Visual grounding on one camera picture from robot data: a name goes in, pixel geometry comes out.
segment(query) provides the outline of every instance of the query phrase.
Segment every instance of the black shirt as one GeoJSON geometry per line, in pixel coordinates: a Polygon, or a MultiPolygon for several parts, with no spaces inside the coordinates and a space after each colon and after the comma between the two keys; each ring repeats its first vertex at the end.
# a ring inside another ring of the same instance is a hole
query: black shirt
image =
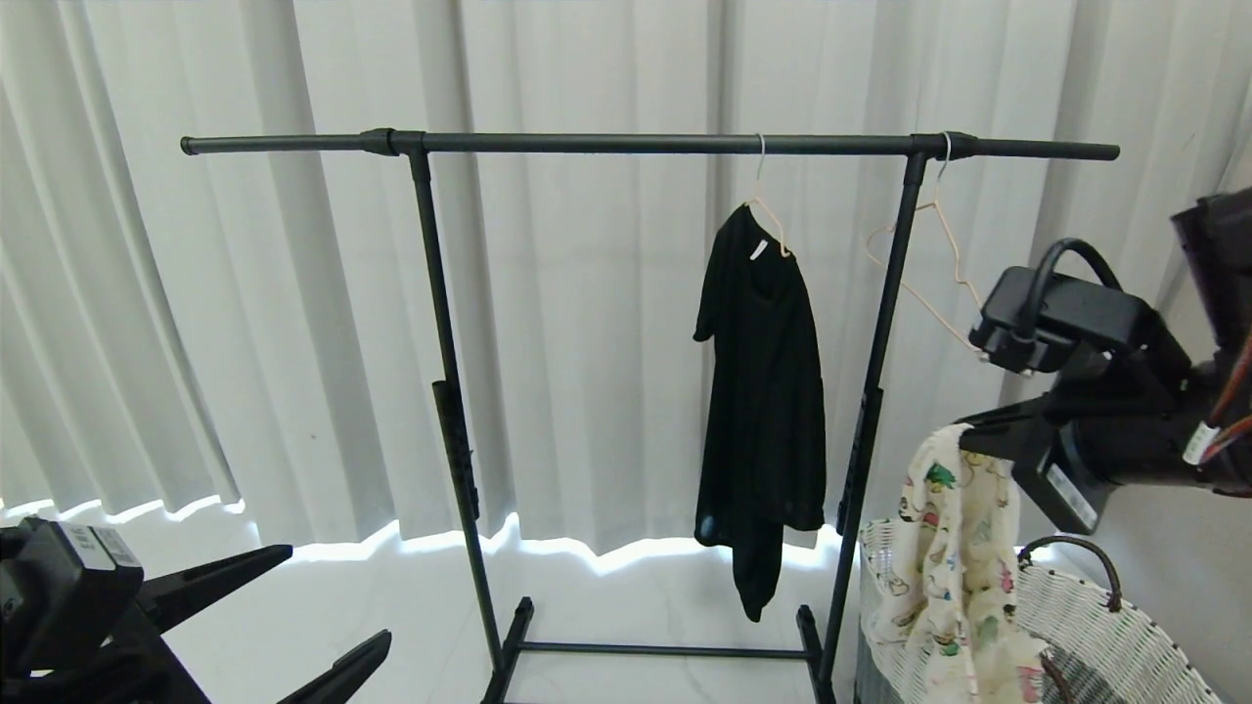
{"type": "Polygon", "coordinates": [[[735,586],[756,621],[777,585],[782,526],[824,522],[826,436],[809,292],[795,256],[782,256],[746,204],[709,257],[695,339],[710,337],[716,367],[695,536],[734,549],[735,586]]]}

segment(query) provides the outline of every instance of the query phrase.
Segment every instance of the black metal clothing rack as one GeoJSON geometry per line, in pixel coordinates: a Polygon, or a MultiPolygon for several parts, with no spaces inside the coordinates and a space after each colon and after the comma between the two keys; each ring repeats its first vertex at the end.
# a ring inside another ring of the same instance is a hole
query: black metal clothing rack
{"type": "Polygon", "coordinates": [[[478,610],[482,615],[487,650],[491,654],[492,675],[482,699],[485,704],[501,704],[517,659],[522,653],[591,653],[601,655],[677,655],[714,658],[761,658],[803,661],[809,669],[814,698],[819,704],[834,704],[831,685],[835,648],[843,623],[849,580],[855,554],[856,526],[869,477],[874,438],[878,432],[879,413],[883,407],[883,390],[879,387],[883,365],[886,360],[888,336],[891,317],[900,292],[905,253],[913,229],[913,215],[918,205],[926,162],[952,160],[968,157],[1033,157],[1042,159],[1113,160],[1119,149],[1111,144],[1084,144],[1067,142],[1028,142],[1013,139],[979,139],[963,133],[913,134],[901,137],[868,135],[696,135],[696,134],[486,134],[486,133],[427,133],[403,132],[389,128],[372,129],[361,134],[282,135],[282,137],[184,137],[183,152],[207,154],[223,152],[369,152],[386,157],[407,157],[417,192],[417,209],[429,269],[431,292],[434,298],[434,317],[443,358],[443,381],[434,383],[436,407],[443,432],[444,448],[452,468],[457,511],[464,531],[466,550],[478,610]],[[434,219],[434,199],[431,192],[429,155],[434,152],[458,153],[580,153],[580,154],[805,154],[805,155],[879,155],[905,157],[904,190],[900,195],[895,220],[895,234],[879,299],[878,319],[870,346],[869,365],[860,400],[856,435],[848,462],[848,476],[835,529],[841,536],[839,566],[826,619],[825,646],[818,636],[816,623],[808,605],[796,613],[800,630],[800,649],[771,650],[754,648],[696,648],[681,645],[617,645],[602,643],[548,643],[527,640],[526,630],[535,614],[535,604],[523,596],[505,640],[501,641],[492,606],[487,570],[482,546],[478,542],[476,520],[478,517],[477,491],[470,460],[470,441],[462,406],[461,381],[457,372],[456,342],[452,336],[452,316],[448,308],[448,291],[444,278],[443,257],[439,252],[438,225],[434,219]]]}

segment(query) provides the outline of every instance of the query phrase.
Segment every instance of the beige hanger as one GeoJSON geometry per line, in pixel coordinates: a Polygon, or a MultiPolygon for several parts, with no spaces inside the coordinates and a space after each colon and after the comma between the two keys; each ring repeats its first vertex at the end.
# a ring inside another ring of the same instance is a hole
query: beige hanger
{"type": "MultiPolygon", "coordinates": [[[[944,217],[944,214],[943,214],[943,205],[939,204],[939,184],[943,182],[943,173],[948,169],[948,164],[952,163],[952,135],[949,135],[947,132],[944,132],[943,135],[944,135],[944,139],[948,140],[948,154],[944,157],[943,167],[939,168],[939,175],[935,177],[935,194],[934,194],[934,198],[931,198],[929,203],[923,203],[921,205],[918,205],[916,210],[914,210],[914,212],[920,213],[921,210],[926,210],[926,209],[931,209],[933,208],[934,212],[935,212],[935,214],[939,215],[939,224],[943,225],[943,232],[944,232],[944,234],[948,236],[948,244],[952,246],[952,253],[953,253],[953,257],[955,258],[955,266],[953,268],[952,278],[958,284],[964,286],[965,288],[969,289],[969,294],[970,294],[970,297],[973,297],[974,304],[978,306],[979,309],[982,309],[983,308],[983,298],[982,298],[982,296],[978,294],[978,289],[974,288],[973,283],[970,283],[968,279],[965,279],[964,277],[960,276],[960,247],[957,246],[957,238],[953,237],[953,234],[952,234],[952,227],[948,224],[948,218],[944,217]]],[[[886,225],[884,228],[879,228],[879,229],[874,230],[873,233],[870,233],[869,237],[865,238],[865,242],[863,242],[863,246],[865,248],[865,254],[868,254],[869,258],[873,259],[875,264],[878,264],[879,267],[883,267],[884,269],[886,268],[886,264],[884,264],[878,257],[874,256],[874,253],[870,251],[869,246],[870,246],[871,242],[874,242],[875,237],[878,237],[880,234],[884,234],[884,233],[888,233],[888,232],[895,232],[895,224],[890,224],[890,225],[886,225]]],[[[940,323],[943,323],[943,327],[948,328],[948,332],[950,332],[953,334],[953,337],[955,337],[957,339],[959,339],[962,344],[964,344],[965,347],[968,347],[970,351],[973,351],[975,353],[982,352],[978,347],[975,347],[973,343],[970,343],[968,339],[965,339],[965,336],[962,334],[960,331],[958,331],[952,323],[949,323],[947,318],[944,318],[943,316],[940,316],[939,311],[936,311],[935,307],[931,306],[930,302],[926,301],[926,298],[924,296],[921,296],[920,293],[918,293],[918,291],[915,288],[913,288],[911,286],[909,286],[908,282],[901,282],[900,286],[903,286],[905,291],[908,291],[909,293],[911,293],[913,297],[916,298],[919,303],[921,303],[923,306],[925,306],[926,311],[930,311],[930,314],[934,316],[935,319],[938,319],[940,323]]]]}
{"type": "MultiPolygon", "coordinates": [[[[774,210],[770,210],[770,207],[766,205],[765,200],[761,198],[761,168],[765,167],[765,135],[757,134],[756,137],[761,140],[761,159],[756,162],[756,185],[752,188],[752,197],[745,200],[744,205],[751,207],[755,203],[765,210],[765,214],[770,217],[770,220],[774,222],[774,227],[779,230],[779,249],[782,252],[784,257],[790,257],[791,253],[788,252],[786,248],[786,232],[782,229],[782,223],[779,222],[777,215],[774,214],[774,210]]],[[[764,251],[765,241],[762,239],[761,243],[756,246],[756,251],[752,252],[752,256],[749,257],[749,259],[755,261],[764,251]]]]}

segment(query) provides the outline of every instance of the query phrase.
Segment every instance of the laundry basket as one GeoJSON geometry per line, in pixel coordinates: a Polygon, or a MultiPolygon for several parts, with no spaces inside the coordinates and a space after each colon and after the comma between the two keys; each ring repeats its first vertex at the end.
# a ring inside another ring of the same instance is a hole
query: laundry basket
{"type": "MultiPolygon", "coordinates": [[[[861,527],[861,635],[856,696],[863,704],[923,704],[929,650],[869,648],[868,625],[885,594],[891,569],[891,536],[899,521],[861,527]]],[[[1035,540],[1018,555],[1018,624],[1052,646],[1045,653],[1055,680],[1043,678],[1038,701],[1048,704],[1221,704],[1213,690],[1147,614],[1122,600],[1108,556],[1070,536],[1035,540]],[[1094,552],[1113,591],[1089,580],[1030,564],[1030,551],[1070,542],[1094,552]]]]}

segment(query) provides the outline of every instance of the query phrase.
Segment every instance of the marble floor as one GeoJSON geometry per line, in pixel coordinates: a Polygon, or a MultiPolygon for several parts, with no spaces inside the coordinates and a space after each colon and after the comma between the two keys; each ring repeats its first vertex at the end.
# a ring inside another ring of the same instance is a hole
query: marble floor
{"type": "MultiPolygon", "coordinates": [[[[45,517],[54,517],[44,509],[45,517]]],[[[259,546],[247,511],[220,505],[173,520],[156,509],[115,527],[149,575],[259,546]]],[[[5,522],[18,516],[11,512],[5,522]]],[[[98,507],[74,521],[104,524],[98,507]]],[[[601,557],[575,541],[521,541],[516,521],[485,540],[500,630],[518,600],[536,604],[528,638],[799,648],[795,611],[825,623],[838,554],[829,527],[814,550],[788,549],[761,623],[741,611],[729,554],[690,540],[645,541],[601,557]]],[[[855,593],[850,604],[855,605],[855,593]]],[[[855,609],[845,618],[836,695],[850,701],[855,609]]],[[[170,631],[170,645],[214,701],[277,701],[379,629],[391,655],[354,703],[478,701],[490,676],[482,624],[459,534],[401,542],[312,546],[170,631]]],[[[800,661],[527,654],[510,701],[605,704],[813,701],[800,661]]]]}

